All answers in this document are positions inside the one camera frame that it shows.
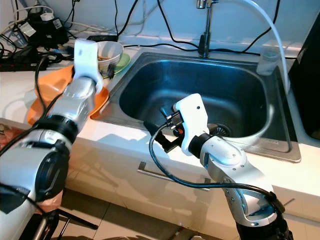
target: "floor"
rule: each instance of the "floor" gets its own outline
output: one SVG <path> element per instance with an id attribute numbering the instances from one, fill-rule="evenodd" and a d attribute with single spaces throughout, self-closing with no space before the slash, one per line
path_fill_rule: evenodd
<path id="1" fill-rule="evenodd" d="M 61 209 L 99 226 L 92 230 L 71 221 L 62 240 L 189 240 L 196 235 L 220 240 L 69 189 Z M 65 222 L 61 217 L 52 240 L 57 239 Z"/>

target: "sink basin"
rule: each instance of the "sink basin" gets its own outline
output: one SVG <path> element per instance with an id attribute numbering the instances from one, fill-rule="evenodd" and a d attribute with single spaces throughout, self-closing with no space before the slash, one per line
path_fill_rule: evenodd
<path id="1" fill-rule="evenodd" d="M 169 115 L 176 102 L 199 93 L 208 123 L 218 124 L 218 134 L 227 141 L 250 153 L 299 162 L 279 70 L 262 77 L 256 67 L 250 62 L 144 52 L 93 118 L 145 129 L 143 121 L 164 123 L 160 109 Z"/>

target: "faucet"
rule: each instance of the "faucet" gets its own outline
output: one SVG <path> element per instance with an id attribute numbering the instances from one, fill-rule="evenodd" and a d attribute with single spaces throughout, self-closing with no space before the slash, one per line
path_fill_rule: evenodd
<path id="1" fill-rule="evenodd" d="M 207 8 L 205 32 L 200 37 L 199 48 L 198 48 L 199 56 L 202 58 L 207 58 L 209 56 L 212 8 L 213 8 L 213 4 L 216 4 L 218 2 L 219 0 L 197 0 L 196 1 L 197 9 Z"/>

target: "countertop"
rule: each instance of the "countertop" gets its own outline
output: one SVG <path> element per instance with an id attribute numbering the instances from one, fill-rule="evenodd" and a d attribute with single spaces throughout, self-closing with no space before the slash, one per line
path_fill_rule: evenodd
<path id="1" fill-rule="evenodd" d="M 125 49 L 130 55 L 131 62 L 125 70 L 118 73 L 112 82 L 107 86 L 111 90 L 126 71 L 138 58 L 141 52 L 161 52 L 175 55 L 197 56 L 196 52 L 182 52 L 175 49 L 154 49 L 154 48 L 132 48 Z M 228 59 L 238 61 L 257 62 L 257 56 L 239 56 L 236 54 L 213 53 L 210 58 Z M 42 77 L 50 72 L 40 72 Z M 34 91 L 34 72 L 0 72 L 0 120 L 9 125 L 21 128 L 28 128 L 27 112 L 36 99 Z M 296 129 L 301 153 L 300 163 L 290 163 L 273 158 L 247 153 L 248 160 L 260 169 L 271 181 L 273 186 L 279 188 L 309 194 L 320 197 L 320 147 L 309 141 L 299 127 L 300 118 L 297 114 L 297 106 L 292 91 L 288 96 L 290 112 Z M 148 132 L 95 121 L 89 119 L 83 130 L 77 137 L 77 141 L 91 144 L 96 148 L 104 148 L 111 152 L 121 154 L 149 157 L 148 142 L 150 135 Z M 155 153 L 161 161 L 173 161 L 171 164 L 180 168 L 192 169 L 194 172 L 206 175 L 206 170 L 201 166 L 199 160 L 193 156 L 185 156 L 179 148 L 175 148 L 169 154 L 163 152 L 160 147 L 155 148 Z"/>

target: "drawer handle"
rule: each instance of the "drawer handle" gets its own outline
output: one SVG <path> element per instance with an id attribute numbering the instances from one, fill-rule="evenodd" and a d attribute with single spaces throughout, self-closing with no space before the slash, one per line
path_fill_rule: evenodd
<path id="1" fill-rule="evenodd" d="M 140 174 L 144 174 L 144 175 L 148 175 L 148 176 L 154 177 L 154 178 L 158 178 L 158 179 L 163 179 L 163 180 L 174 182 L 170 177 L 167 177 L 166 175 L 146 170 L 145 169 L 146 165 L 147 164 L 144 161 L 141 161 L 140 164 L 139 164 L 139 167 L 137 169 L 137 172 L 140 173 Z M 209 178 L 205 178 L 204 179 L 204 183 L 209 184 L 210 182 L 211 182 L 211 180 Z M 198 188 L 198 189 L 200 189 L 202 191 L 205 191 L 205 192 L 209 192 L 210 191 L 209 188 Z"/>

